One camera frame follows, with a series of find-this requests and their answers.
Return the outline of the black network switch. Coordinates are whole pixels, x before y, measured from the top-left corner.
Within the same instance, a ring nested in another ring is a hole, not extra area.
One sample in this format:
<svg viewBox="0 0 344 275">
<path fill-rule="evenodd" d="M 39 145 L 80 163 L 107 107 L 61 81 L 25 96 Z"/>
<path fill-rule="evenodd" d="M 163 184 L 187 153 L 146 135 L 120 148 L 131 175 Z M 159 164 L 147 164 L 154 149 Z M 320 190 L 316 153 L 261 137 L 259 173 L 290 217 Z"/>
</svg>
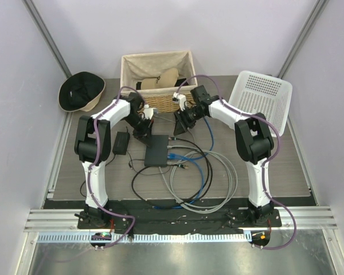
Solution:
<svg viewBox="0 0 344 275">
<path fill-rule="evenodd" d="M 144 156 L 144 165 L 146 167 L 161 167 L 167 166 L 167 154 L 169 145 L 168 135 L 152 135 L 151 145 L 146 147 Z"/>
</svg>

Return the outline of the black power adapter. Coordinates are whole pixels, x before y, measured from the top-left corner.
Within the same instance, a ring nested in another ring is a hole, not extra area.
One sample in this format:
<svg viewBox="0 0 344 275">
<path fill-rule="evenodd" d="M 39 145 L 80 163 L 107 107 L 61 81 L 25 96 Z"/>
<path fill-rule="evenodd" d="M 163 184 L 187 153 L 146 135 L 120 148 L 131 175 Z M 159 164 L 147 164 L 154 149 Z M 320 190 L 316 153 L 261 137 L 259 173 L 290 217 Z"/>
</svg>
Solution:
<svg viewBox="0 0 344 275">
<path fill-rule="evenodd" d="M 130 141 L 129 132 L 117 132 L 116 138 L 114 141 L 114 146 L 112 148 L 112 153 L 114 155 L 126 155 L 129 141 Z"/>
</svg>

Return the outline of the wicker basket with liner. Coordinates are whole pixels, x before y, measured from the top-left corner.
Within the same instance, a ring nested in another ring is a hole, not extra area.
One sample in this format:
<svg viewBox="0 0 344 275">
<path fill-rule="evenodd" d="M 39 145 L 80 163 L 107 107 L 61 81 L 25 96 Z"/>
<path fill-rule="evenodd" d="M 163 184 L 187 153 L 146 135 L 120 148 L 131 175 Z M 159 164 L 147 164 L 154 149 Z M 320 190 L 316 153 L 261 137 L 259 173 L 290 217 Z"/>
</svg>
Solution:
<svg viewBox="0 0 344 275">
<path fill-rule="evenodd" d="M 123 55 L 120 86 L 139 91 L 151 107 L 160 113 L 174 112 L 179 105 L 173 94 L 186 96 L 187 105 L 193 101 L 190 91 L 198 86 L 193 55 L 189 50 Z"/>
</svg>

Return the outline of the white plastic perforated basket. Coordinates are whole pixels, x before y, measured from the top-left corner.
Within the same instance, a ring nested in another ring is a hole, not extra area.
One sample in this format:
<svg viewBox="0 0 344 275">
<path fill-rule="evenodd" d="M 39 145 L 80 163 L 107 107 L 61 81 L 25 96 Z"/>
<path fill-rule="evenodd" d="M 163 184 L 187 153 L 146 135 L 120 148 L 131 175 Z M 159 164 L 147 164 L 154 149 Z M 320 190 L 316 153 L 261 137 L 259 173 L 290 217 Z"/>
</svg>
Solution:
<svg viewBox="0 0 344 275">
<path fill-rule="evenodd" d="M 229 104 L 244 113 L 262 113 L 279 135 L 284 134 L 292 96 L 288 81 L 244 70 L 239 73 Z"/>
</svg>

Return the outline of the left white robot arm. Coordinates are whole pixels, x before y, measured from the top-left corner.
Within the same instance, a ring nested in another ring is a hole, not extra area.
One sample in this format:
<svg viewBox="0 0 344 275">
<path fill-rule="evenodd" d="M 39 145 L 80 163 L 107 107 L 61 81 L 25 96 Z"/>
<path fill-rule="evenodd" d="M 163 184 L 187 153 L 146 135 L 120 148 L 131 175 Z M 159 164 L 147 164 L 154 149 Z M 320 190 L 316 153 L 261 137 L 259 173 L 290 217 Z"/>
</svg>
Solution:
<svg viewBox="0 0 344 275">
<path fill-rule="evenodd" d="M 133 136 L 146 146 L 151 145 L 154 110 L 140 93 L 118 94 L 111 104 L 91 116 L 79 118 L 74 151 L 85 173 L 87 196 L 84 215 L 100 229 L 110 224 L 108 195 L 105 190 L 105 162 L 111 153 L 111 130 L 121 120 L 134 130 Z"/>
</svg>

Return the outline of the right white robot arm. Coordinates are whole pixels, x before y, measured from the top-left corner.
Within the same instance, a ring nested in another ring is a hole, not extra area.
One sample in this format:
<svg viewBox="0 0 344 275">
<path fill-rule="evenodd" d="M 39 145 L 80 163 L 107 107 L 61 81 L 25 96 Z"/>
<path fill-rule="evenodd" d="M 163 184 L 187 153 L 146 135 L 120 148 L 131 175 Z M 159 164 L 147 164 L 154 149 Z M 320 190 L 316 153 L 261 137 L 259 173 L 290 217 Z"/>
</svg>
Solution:
<svg viewBox="0 0 344 275">
<path fill-rule="evenodd" d="M 179 105 L 174 112 L 174 135 L 180 135 L 193 128 L 196 121 L 206 116 L 217 119 L 234 130 L 236 150 L 245 162 L 249 178 L 249 197 L 247 218 L 250 224 L 261 226 L 273 214 L 273 202 L 267 197 L 266 182 L 268 170 L 266 161 L 271 157 L 274 142 L 262 113 L 245 114 L 219 96 L 208 94 L 204 86 L 190 91 L 194 105 L 187 106 L 185 95 L 173 94 L 173 102 Z"/>
</svg>

